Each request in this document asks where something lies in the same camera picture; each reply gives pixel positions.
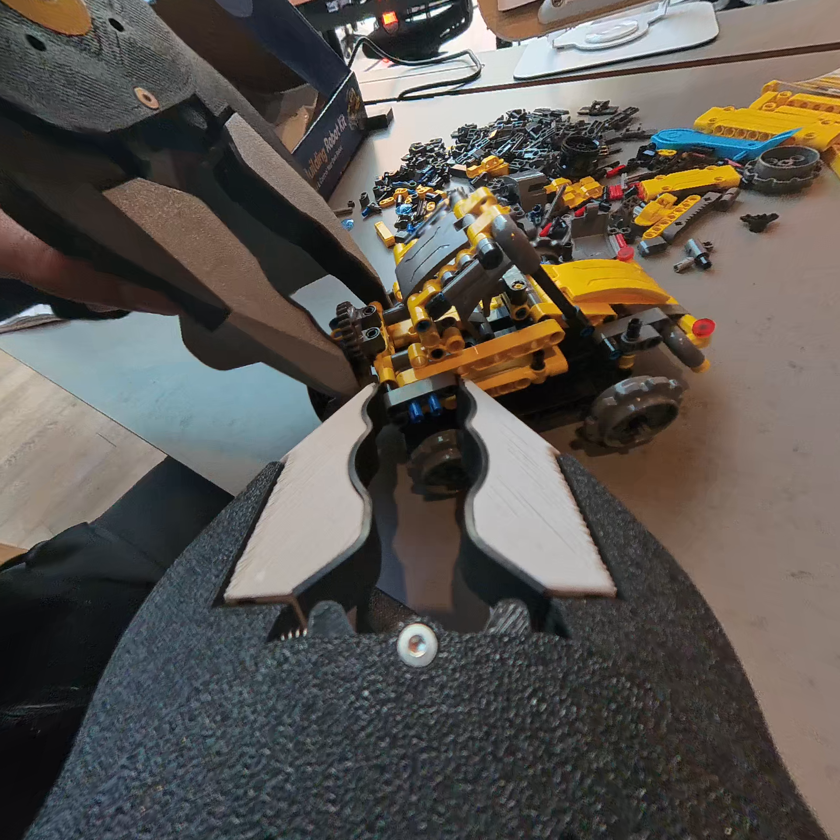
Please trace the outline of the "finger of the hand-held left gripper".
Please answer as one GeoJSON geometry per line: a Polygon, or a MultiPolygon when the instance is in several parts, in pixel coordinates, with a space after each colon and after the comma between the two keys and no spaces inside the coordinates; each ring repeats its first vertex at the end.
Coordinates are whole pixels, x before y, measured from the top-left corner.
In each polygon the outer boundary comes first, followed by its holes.
{"type": "Polygon", "coordinates": [[[58,215],[92,242],[97,268],[179,307],[184,344],[206,365],[264,364],[333,396],[360,390],[338,346],[195,196],[144,179],[106,192],[72,182],[58,185],[58,215]]]}
{"type": "Polygon", "coordinates": [[[382,281],[327,202],[239,113],[225,122],[217,180],[249,217],[299,247],[359,299],[387,303],[382,281]]]}

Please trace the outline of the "grey black pin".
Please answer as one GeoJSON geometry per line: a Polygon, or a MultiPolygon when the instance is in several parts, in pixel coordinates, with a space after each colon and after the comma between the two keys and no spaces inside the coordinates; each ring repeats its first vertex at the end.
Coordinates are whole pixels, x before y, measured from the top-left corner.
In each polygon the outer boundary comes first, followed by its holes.
{"type": "Polygon", "coordinates": [[[688,239],[685,243],[686,256],[673,265],[673,271],[681,274],[692,268],[709,270],[712,267],[711,253],[714,248],[711,241],[688,239]]]}

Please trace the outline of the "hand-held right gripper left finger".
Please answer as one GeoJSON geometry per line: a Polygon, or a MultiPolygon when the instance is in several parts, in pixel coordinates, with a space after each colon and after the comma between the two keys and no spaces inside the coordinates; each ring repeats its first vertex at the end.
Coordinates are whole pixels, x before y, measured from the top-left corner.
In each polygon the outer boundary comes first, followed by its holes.
{"type": "Polygon", "coordinates": [[[226,605],[313,607],[346,576],[349,590],[338,599],[349,605],[375,582],[372,502],[356,461],[375,443],[377,391],[363,387],[284,455],[227,583],[226,605]]]}

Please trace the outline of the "black wheel rim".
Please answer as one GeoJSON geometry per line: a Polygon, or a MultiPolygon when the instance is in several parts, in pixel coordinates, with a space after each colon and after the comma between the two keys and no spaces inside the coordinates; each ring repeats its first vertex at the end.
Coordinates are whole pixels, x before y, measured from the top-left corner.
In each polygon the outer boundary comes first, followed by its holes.
{"type": "Polygon", "coordinates": [[[559,168],[562,177],[580,180],[592,175],[599,168],[602,142],[597,137],[573,133],[560,144],[559,168]]]}

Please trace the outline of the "pile of small bricks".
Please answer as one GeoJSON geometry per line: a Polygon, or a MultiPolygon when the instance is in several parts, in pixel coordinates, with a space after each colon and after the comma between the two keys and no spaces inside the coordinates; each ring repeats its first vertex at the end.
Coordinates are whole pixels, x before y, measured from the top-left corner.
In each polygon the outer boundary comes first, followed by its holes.
{"type": "Polygon", "coordinates": [[[637,113],[595,100],[578,111],[576,120],[564,109],[520,108],[483,126],[468,122],[448,139],[412,143],[396,168],[377,176],[370,191],[348,201],[337,215],[358,212],[368,218],[393,207],[398,229],[412,233],[456,186],[488,187],[501,204],[523,211],[538,228],[592,203],[608,212],[626,191],[606,185],[627,169],[617,159],[619,151],[625,142],[649,141],[654,133],[637,123],[637,113]],[[562,177],[559,168],[561,141],[573,133],[602,142],[598,169],[580,180],[562,177]]]}

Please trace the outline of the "grey wheel hub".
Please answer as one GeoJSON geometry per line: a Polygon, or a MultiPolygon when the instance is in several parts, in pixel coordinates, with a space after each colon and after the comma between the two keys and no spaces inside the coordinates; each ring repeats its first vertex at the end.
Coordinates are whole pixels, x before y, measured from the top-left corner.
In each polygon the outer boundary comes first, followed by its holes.
{"type": "Polygon", "coordinates": [[[814,183],[822,166],[817,150],[800,145],[777,146],[747,163],[742,187],[770,196],[800,193],[814,183]]]}

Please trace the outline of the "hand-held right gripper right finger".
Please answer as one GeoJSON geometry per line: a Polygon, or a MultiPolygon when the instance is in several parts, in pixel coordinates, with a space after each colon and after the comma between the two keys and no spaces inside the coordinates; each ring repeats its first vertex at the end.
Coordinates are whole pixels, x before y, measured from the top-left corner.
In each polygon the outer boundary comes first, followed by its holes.
{"type": "Polygon", "coordinates": [[[459,397],[466,441],[477,446],[464,510],[471,542],[537,595],[614,598],[560,452],[476,383],[463,382],[459,397]]]}

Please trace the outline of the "blue brick separator tool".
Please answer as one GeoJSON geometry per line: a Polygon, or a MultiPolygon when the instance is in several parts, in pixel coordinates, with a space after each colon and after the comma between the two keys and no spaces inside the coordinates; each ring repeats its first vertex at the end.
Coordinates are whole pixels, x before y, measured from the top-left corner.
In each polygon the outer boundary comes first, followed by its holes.
{"type": "Polygon", "coordinates": [[[746,140],[719,134],[702,133],[693,129],[662,129],[650,139],[657,151],[688,151],[694,148],[709,150],[719,159],[738,163],[758,158],[783,142],[792,139],[801,129],[774,134],[766,140],[746,140]]]}

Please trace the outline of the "person's left hand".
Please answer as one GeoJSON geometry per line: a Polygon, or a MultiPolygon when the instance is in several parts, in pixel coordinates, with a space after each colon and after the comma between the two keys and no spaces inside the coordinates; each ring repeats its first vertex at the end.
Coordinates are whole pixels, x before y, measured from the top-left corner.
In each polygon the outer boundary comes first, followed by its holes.
{"type": "Polygon", "coordinates": [[[90,261],[63,255],[1,212],[3,277],[97,312],[124,310],[178,316],[182,310],[156,290],[135,286],[90,261]]]}

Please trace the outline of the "blue cardboard box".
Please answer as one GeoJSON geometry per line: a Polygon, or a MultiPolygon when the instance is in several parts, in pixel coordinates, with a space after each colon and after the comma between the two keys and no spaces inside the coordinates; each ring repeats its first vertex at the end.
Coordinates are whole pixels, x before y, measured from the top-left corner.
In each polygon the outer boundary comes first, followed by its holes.
{"type": "Polygon", "coordinates": [[[286,143],[310,184],[329,197],[366,135],[354,73],[288,1],[157,1],[154,11],[241,92],[278,138],[283,109],[313,94],[314,113],[286,143]]]}

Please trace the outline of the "grey desk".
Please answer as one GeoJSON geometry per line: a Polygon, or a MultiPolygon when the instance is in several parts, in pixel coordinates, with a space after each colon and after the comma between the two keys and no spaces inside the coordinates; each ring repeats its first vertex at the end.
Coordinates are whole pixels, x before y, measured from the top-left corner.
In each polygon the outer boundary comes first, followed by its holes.
{"type": "MultiPolygon", "coordinates": [[[[582,464],[666,547],[724,626],[800,792],[838,838],[838,180],[743,192],[691,231],[713,267],[645,270],[716,322],[677,421],[582,464]],[[752,234],[744,214],[780,216],[752,234]]],[[[2,337],[2,543],[89,521],[169,455],[238,494],[317,420],[263,366],[219,372],[174,318],[2,337]]]]}
{"type": "MultiPolygon", "coordinates": [[[[517,79],[514,72],[531,45],[542,46],[545,38],[479,52],[477,58],[482,64],[479,78],[455,92],[486,92],[554,81],[584,81],[838,51],[839,12],[832,2],[779,2],[734,8],[720,12],[717,20],[719,35],[706,45],[540,79],[517,79]]],[[[449,82],[468,75],[470,70],[467,59],[448,59],[430,67],[385,66],[382,62],[362,59],[353,71],[364,100],[394,101],[409,88],[437,83],[446,88],[449,82]]]]}

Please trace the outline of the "yellow beam with grey rack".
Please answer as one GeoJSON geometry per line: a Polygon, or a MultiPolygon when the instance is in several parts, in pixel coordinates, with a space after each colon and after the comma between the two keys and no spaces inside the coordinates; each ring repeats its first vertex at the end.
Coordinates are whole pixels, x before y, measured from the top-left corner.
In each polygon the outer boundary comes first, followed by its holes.
{"type": "Polygon", "coordinates": [[[637,256],[645,258],[662,253],[710,212],[729,210],[740,192],[740,187],[731,187],[725,192],[688,196],[668,216],[647,229],[636,246],[637,256]]]}

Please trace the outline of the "heap of yellow long beams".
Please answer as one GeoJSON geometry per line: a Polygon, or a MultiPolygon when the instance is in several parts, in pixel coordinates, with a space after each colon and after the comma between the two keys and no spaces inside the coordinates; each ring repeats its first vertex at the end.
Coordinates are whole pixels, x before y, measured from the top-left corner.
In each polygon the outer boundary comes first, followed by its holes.
{"type": "Polygon", "coordinates": [[[827,167],[839,174],[839,99],[794,93],[786,81],[766,83],[747,108],[715,107],[694,121],[694,129],[746,140],[766,140],[796,128],[794,144],[817,150],[827,167]]]}

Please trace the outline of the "dark grey beam blue pins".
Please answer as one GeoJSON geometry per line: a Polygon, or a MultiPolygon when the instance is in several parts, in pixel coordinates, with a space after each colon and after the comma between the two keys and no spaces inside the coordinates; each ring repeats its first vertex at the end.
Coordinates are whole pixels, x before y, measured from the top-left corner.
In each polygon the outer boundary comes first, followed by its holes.
{"type": "Polygon", "coordinates": [[[417,424],[428,415],[440,417],[447,410],[445,400],[454,397],[458,378],[436,374],[388,390],[384,396],[386,414],[395,424],[417,424]]]}

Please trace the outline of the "black device with red light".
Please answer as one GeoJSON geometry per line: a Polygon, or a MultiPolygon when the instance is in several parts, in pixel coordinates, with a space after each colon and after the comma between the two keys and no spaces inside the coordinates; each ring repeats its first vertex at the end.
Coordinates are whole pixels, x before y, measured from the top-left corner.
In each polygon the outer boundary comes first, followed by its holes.
{"type": "Polygon", "coordinates": [[[422,2],[403,11],[388,10],[375,19],[367,38],[399,60],[426,60],[464,34],[473,22],[472,1],[422,2]]]}

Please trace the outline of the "yellow curved panel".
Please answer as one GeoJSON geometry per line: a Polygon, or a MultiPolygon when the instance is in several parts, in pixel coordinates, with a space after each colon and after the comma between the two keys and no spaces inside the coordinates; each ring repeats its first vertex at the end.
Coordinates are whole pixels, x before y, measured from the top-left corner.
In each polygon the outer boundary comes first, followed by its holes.
{"type": "Polygon", "coordinates": [[[730,164],[671,172],[638,182],[636,195],[642,201],[650,202],[665,193],[687,197],[708,192],[726,192],[740,186],[741,175],[740,170],[730,164]]]}

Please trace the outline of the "yellow toy vehicle model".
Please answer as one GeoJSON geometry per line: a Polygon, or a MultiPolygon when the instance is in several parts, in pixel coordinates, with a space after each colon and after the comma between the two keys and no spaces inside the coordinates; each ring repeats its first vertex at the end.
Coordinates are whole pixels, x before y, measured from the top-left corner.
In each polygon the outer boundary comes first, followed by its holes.
{"type": "MultiPolygon", "coordinates": [[[[584,251],[577,217],[561,240],[531,238],[490,189],[453,191],[412,233],[381,233],[393,249],[387,303],[341,302],[331,338],[356,373],[386,392],[437,374],[474,382],[530,427],[579,422],[593,454],[643,446],[679,414],[684,386],[634,372],[664,347],[705,371],[716,323],[696,318],[636,262],[634,250],[584,251]]],[[[466,487],[457,395],[442,416],[393,423],[417,491],[466,487]]]]}

